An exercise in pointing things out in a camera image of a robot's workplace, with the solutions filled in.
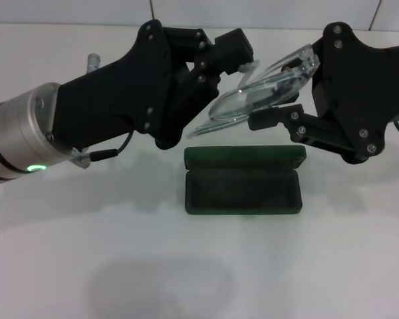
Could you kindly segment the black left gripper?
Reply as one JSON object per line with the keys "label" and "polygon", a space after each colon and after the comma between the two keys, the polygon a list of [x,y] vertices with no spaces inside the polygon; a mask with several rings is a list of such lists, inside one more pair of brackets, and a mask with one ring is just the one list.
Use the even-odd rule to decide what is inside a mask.
{"label": "black left gripper", "polygon": [[[189,70],[182,60],[187,31],[143,24],[120,59],[59,86],[52,135],[83,149],[128,132],[177,145],[183,129],[218,96],[218,73]],[[172,123],[167,119],[172,103]]]}

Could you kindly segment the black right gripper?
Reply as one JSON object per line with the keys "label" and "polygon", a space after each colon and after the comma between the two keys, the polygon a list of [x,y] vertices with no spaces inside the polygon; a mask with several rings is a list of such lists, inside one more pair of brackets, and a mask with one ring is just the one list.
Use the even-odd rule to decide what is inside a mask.
{"label": "black right gripper", "polygon": [[399,46],[370,47],[349,25],[335,22],[312,49],[320,62],[312,89],[320,118],[301,104],[272,107],[251,113],[249,129],[282,124],[292,142],[363,163],[384,150],[386,127],[399,120]]}

